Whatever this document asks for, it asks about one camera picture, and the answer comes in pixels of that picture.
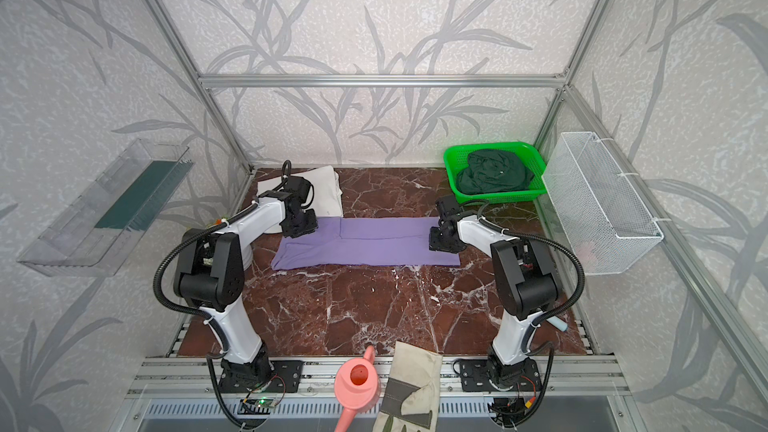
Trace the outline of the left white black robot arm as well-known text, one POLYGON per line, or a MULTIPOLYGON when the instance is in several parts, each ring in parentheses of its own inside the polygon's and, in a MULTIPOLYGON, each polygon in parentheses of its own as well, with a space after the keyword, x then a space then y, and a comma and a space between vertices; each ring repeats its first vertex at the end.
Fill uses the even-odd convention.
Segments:
POLYGON ((316 231, 313 193, 311 182, 293 175, 291 162, 285 161, 277 186, 233 217, 186 232, 155 272, 158 302, 204 320, 219 341, 224 377, 240 386, 261 387, 274 375, 267 346, 243 304, 245 269, 253 259, 250 245, 274 226, 289 238, 316 231))

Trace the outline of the purple t shirt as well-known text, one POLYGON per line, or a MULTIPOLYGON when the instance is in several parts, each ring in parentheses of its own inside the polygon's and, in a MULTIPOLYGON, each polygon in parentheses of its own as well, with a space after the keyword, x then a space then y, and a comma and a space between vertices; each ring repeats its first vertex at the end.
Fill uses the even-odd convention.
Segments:
POLYGON ((271 267, 277 271, 319 265, 457 267, 456 253, 429 249, 435 217, 320 217, 315 232, 285 237, 271 267))

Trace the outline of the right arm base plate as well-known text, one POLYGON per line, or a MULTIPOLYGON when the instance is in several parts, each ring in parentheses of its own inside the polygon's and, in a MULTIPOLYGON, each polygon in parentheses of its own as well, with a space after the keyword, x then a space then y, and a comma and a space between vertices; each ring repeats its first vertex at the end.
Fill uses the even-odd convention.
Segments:
POLYGON ((535 360, 528 357, 513 365, 504 365, 495 356, 486 359, 457 359, 457 375, 463 392, 510 392, 537 395, 543 374, 535 360))

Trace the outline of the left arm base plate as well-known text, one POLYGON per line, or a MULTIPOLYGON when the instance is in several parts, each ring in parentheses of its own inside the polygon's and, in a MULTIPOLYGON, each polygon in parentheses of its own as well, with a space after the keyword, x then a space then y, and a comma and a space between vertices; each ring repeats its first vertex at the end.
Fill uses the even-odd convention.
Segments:
POLYGON ((236 364, 223 360, 218 379, 222 393, 296 393, 304 363, 301 360, 274 360, 236 364))

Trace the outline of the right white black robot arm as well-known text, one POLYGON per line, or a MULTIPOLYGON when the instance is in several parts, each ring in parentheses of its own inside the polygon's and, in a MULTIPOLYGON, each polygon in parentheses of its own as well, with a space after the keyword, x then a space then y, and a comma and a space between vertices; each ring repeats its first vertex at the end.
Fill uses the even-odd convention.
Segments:
POLYGON ((439 219, 430 229, 429 248, 458 254, 472 246, 491 258, 504 313, 489 349, 486 370, 492 387, 509 390, 535 364, 531 344, 536 331, 543 322, 552 321, 577 303, 586 285, 586 273, 568 247, 494 224, 482 215, 489 202, 478 203, 480 208, 473 212, 452 195, 439 198, 439 219), (562 304, 557 303, 561 292, 554 278, 552 249, 571 262, 577 278, 573 292, 562 304))

